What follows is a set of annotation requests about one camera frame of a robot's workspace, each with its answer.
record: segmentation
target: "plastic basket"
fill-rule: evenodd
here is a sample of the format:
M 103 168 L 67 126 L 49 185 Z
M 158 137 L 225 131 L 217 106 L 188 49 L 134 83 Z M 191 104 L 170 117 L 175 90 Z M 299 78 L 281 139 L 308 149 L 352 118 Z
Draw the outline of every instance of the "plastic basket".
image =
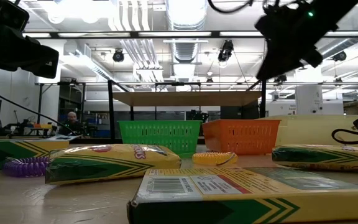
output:
M 197 147 L 201 121 L 118 121 L 124 144 L 166 146 L 181 158 Z
M 216 120 L 203 124 L 209 150 L 239 155 L 272 153 L 280 120 Z

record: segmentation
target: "coil keychain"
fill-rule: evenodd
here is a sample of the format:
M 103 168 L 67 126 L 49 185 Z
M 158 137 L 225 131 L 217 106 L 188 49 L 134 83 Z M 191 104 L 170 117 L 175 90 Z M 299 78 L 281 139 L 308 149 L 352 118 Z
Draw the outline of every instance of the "coil keychain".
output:
M 234 152 L 203 152 L 193 155 L 193 162 L 201 165 L 234 164 L 238 160 L 238 156 Z
M 23 159 L 7 158 L 2 171 L 12 177 L 40 177 L 45 175 L 48 157 L 31 157 Z

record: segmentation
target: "orange basket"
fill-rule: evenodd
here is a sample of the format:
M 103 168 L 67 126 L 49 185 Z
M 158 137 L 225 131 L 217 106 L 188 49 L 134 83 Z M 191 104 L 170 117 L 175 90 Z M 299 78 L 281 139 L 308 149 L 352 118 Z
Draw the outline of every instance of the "orange basket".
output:
M 209 150 L 238 155 L 272 153 L 280 120 L 216 120 L 203 124 Z

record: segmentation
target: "wooden table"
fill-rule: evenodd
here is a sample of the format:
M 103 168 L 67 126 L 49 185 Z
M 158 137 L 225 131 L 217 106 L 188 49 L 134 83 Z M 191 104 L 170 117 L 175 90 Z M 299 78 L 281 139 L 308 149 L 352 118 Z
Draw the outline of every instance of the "wooden table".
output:
M 241 167 L 274 167 L 270 156 L 241 156 Z M 182 168 L 201 167 L 184 160 Z M 358 174 L 320 172 L 333 179 L 358 184 Z M 134 196 L 141 178 L 54 186 L 43 177 L 6 177 L 0 172 L 0 224 L 128 224 L 126 203 Z

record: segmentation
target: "green basket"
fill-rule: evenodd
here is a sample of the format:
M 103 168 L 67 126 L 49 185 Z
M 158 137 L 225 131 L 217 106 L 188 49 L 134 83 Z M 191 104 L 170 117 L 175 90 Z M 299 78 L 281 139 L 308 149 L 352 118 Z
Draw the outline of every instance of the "green basket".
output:
M 196 152 L 201 121 L 118 121 L 124 144 L 166 146 L 181 158 Z

